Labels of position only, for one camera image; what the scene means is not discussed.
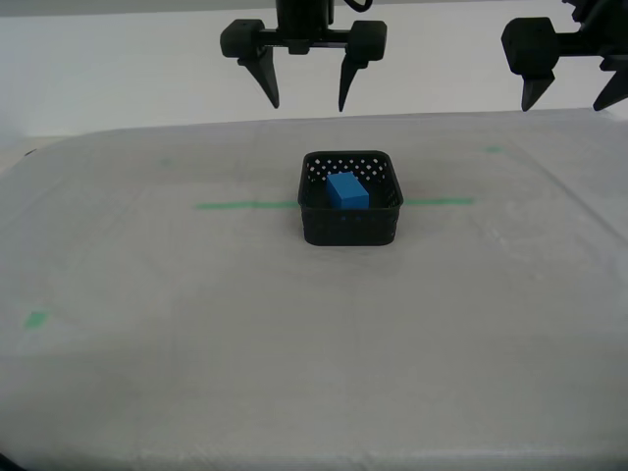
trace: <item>mesh basket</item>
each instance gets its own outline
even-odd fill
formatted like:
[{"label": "mesh basket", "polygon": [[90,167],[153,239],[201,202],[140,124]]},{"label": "mesh basket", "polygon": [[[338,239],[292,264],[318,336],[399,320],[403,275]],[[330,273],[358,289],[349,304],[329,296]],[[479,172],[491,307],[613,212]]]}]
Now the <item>mesh basket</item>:
[{"label": "mesh basket", "polygon": [[[327,175],[352,172],[369,193],[368,209],[332,208]],[[403,203],[384,152],[314,152],[305,156],[298,191],[305,240],[313,245],[386,245],[394,240]]]}]

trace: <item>white wall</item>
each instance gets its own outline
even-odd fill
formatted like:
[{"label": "white wall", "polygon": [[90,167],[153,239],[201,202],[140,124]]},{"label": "white wall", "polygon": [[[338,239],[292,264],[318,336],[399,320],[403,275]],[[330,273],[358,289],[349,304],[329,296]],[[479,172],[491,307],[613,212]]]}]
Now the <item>white wall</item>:
[{"label": "white wall", "polygon": [[[344,5],[343,0],[335,1],[337,5]],[[384,5],[473,1],[478,0],[377,0],[377,3],[378,5]],[[275,0],[0,0],[0,17],[203,12],[209,10],[273,8],[274,6]]]},{"label": "white wall", "polygon": [[7,117],[0,115],[0,150],[11,147],[21,137],[22,133],[7,121]]},{"label": "white wall", "polygon": [[[385,60],[359,73],[347,115],[518,109],[521,78],[501,49],[518,16],[574,30],[558,0],[385,5],[356,19],[389,25]],[[116,128],[328,117],[338,114],[340,50],[276,53],[282,106],[274,110],[244,68],[223,58],[219,35],[235,18],[275,24],[273,10],[0,19],[0,123],[28,135]],[[562,59],[542,108],[592,106],[610,79],[599,59]],[[617,109],[628,117],[628,107]]]}]

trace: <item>robotic arm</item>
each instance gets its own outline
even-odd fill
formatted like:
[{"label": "robotic arm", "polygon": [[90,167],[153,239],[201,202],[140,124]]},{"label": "robotic arm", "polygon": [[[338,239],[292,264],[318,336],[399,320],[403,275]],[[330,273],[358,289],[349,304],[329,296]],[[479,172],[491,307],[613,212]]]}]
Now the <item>robotic arm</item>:
[{"label": "robotic arm", "polygon": [[601,69],[615,72],[593,105],[596,111],[628,98],[628,1],[562,1],[576,7],[579,31],[556,33],[549,18],[517,18],[501,37],[510,70],[523,77],[523,111],[550,87],[560,57],[602,56]]},{"label": "robotic arm", "polygon": [[[351,30],[329,29],[334,22],[334,0],[276,0],[277,29],[266,29],[261,20],[235,20],[220,37],[225,57],[236,58],[260,84],[275,108],[279,89],[273,48],[286,47],[289,54],[307,54],[312,47],[343,47],[346,51],[340,71],[339,108],[357,71],[370,61],[384,57],[387,27],[384,22],[355,22]],[[357,12],[367,11],[373,0],[359,4],[344,0]]]},{"label": "robotic arm", "polygon": [[[365,12],[373,0],[359,4]],[[596,110],[628,97],[628,0],[562,0],[575,7],[573,19],[582,26],[573,33],[556,33],[549,18],[518,18],[506,27],[501,42],[510,70],[523,78],[521,107],[528,111],[554,81],[560,57],[601,56],[603,71],[615,72],[594,104]],[[307,54],[312,47],[342,47],[346,51],[340,72],[339,108],[342,111],[357,71],[384,57],[387,27],[383,22],[355,22],[351,30],[329,29],[334,22],[334,0],[276,0],[277,29],[261,20],[235,20],[220,39],[223,55],[237,58],[279,108],[279,89],[273,48],[289,54]]]}]

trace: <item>blue cube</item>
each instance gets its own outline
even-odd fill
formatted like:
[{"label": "blue cube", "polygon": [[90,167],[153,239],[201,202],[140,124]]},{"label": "blue cube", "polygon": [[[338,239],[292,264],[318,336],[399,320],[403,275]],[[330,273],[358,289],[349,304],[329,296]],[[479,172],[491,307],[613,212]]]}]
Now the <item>blue cube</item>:
[{"label": "blue cube", "polygon": [[352,173],[327,175],[327,194],[334,208],[369,208],[369,193]]}]

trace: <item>table surface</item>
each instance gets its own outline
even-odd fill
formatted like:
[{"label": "table surface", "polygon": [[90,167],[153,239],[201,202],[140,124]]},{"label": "table surface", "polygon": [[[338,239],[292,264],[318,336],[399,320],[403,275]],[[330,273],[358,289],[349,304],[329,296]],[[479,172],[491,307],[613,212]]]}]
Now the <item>table surface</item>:
[{"label": "table surface", "polygon": [[[37,150],[0,176],[0,446],[42,471],[625,465],[627,144],[581,110]],[[303,240],[302,157],[348,149],[392,157],[389,246]]]}]

